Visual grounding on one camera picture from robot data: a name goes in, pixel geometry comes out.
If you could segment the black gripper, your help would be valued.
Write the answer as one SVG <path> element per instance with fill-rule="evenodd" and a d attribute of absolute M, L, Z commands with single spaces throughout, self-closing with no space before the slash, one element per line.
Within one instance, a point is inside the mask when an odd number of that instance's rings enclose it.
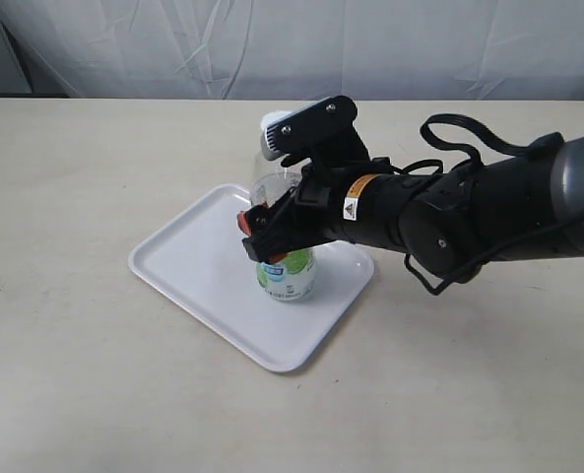
<path fill-rule="evenodd" d="M 254 204 L 239 212 L 236 221 L 248 258 L 275 262 L 299 249 L 350 241 L 343 217 L 350 184 L 350 168 L 305 165 L 299 183 L 272 205 Z"/>

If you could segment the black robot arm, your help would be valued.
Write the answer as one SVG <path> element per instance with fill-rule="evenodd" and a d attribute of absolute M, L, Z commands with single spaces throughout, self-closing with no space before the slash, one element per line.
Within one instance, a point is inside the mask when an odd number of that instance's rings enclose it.
<path fill-rule="evenodd" d="M 584 137 L 553 133 L 490 165 L 395 169 L 359 149 L 314 157 L 273 204 L 239 213 L 250 259 L 341 240 L 465 283 L 491 261 L 584 257 Z"/>

